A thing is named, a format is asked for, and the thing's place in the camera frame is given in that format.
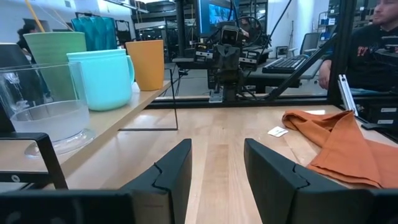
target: keyboard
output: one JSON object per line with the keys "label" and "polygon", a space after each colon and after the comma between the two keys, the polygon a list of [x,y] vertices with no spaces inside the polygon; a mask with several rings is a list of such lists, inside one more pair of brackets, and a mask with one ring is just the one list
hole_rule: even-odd
{"label": "keyboard", "polygon": [[291,74],[303,64],[308,57],[298,55],[290,58],[280,58],[262,68],[263,73]]}

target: mug handle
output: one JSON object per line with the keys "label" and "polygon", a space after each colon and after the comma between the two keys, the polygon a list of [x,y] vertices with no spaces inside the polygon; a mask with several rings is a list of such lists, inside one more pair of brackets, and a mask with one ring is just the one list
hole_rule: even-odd
{"label": "mug handle", "polygon": [[130,73],[130,82],[131,84],[134,83],[134,65],[132,64],[130,55],[126,55],[127,57],[127,64],[129,65],[129,73]]}

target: orange towel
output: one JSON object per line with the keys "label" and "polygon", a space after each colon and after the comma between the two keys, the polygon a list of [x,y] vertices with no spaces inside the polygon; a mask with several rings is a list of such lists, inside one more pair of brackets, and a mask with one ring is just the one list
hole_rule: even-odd
{"label": "orange towel", "polygon": [[291,110],[282,122],[322,148],[307,168],[347,183],[398,188],[398,148],[363,138],[353,112],[314,115]]}

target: teal cup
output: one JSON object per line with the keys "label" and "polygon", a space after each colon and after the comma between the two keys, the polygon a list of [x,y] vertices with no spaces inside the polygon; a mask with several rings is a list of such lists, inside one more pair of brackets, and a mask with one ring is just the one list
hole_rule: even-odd
{"label": "teal cup", "polygon": [[69,62],[80,62],[88,108],[107,111],[127,104],[132,96],[134,66],[126,50],[99,50],[67,54]]}
{"label": "teal cup", "polygon": [[87,51],[113,50],[116,45],[114,19],[109,17],[80,17],[72,19],[73,29],[86,36]]}

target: green cup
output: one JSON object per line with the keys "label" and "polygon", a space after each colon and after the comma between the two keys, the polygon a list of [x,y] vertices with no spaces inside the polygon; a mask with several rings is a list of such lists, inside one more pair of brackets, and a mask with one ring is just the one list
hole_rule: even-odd
{"label": "green cup", "polygon": [[[24,35],[38,64],[68,63],[67,53],[85,52],[86,40],[82,32],[46,32]],[[67,67],[55,67],[42,72],[51,96],[56,101],[73,100],[73,80]]]}

